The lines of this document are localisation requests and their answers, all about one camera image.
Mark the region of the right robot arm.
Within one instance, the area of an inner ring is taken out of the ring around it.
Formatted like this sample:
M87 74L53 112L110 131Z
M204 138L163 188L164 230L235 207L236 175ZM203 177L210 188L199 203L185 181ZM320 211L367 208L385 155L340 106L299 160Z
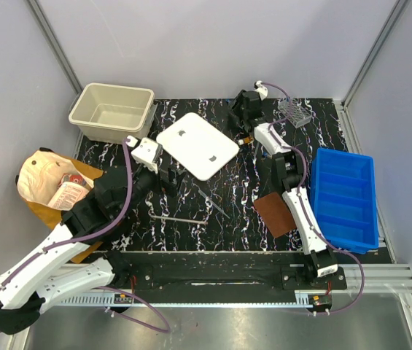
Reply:
M241 90L229 103L230 120L259 142L271 156L271 180L281 193L300 234L305 283L323 287L338 272L333 249L325 241L313 213L305 187L308 166L303 153L288 145L263 114L264 93L260 89Z

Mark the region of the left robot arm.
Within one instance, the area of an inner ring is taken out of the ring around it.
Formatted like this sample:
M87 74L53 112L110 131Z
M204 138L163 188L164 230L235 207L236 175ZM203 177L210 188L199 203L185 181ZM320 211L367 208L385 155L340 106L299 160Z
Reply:
M31 253L0 275L0 333L14 335L31 326L62 300L99 287L123 288L135 280L119 253L108 253L84 268L54 277L53 273L106 236L119 235L131 206L149 193L174 197L185 171L128 167L110 168L95 179L93 189Z

